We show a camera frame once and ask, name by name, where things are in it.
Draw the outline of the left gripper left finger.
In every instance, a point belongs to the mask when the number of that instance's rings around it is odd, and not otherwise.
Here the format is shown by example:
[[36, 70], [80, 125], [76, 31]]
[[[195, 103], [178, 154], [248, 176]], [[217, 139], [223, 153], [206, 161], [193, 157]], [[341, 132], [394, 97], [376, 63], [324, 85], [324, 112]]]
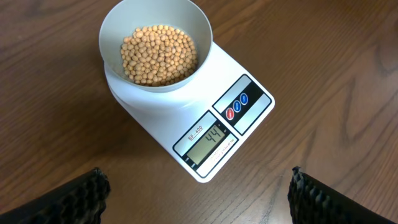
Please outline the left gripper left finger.
[[110, 191], [108, 177], [96, 167], [35, 200], [1, 214], [1, 223], [100, 224]]

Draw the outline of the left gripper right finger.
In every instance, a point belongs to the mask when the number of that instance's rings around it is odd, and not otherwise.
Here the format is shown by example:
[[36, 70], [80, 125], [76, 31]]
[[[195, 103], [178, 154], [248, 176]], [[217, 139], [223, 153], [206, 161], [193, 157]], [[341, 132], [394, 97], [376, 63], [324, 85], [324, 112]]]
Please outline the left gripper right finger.
[[294, 224], [393, 224], [319, 180], [292, 169], [287, 195]]

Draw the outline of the white digital kitchen scale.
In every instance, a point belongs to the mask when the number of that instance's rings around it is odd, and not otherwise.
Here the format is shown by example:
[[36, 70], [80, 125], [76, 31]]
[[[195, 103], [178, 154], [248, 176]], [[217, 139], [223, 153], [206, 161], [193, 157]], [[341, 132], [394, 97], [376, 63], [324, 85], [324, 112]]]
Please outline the white digital kitchen scale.
[[198, 182], [210, 181], [275, 106], [274, 97], [216, 44], [196, 77], [153, 93], [104, 68], [118, 103]]

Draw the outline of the soybeans in bowl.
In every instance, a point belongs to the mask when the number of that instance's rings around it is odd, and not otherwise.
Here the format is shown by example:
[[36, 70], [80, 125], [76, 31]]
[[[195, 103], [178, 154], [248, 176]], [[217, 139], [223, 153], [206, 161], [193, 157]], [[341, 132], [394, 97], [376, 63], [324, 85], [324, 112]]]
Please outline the soybeans in bowl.
[[124, 76], [142, 86], [167, 86], [194, 74], [198, 53], [193, 39], [167, 25], [138, 27], [120, 48]]

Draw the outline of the grey white bowl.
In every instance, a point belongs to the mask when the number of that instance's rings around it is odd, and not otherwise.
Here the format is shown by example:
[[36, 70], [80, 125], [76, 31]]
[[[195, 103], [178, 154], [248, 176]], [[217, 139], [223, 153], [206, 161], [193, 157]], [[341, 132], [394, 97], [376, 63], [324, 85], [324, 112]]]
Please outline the grey white bowl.
[[99, 31], [104, 64], [143, 89], [185, 85], [208, 59], [213, 31], [205, 13], [188, 0], [124, 0]]

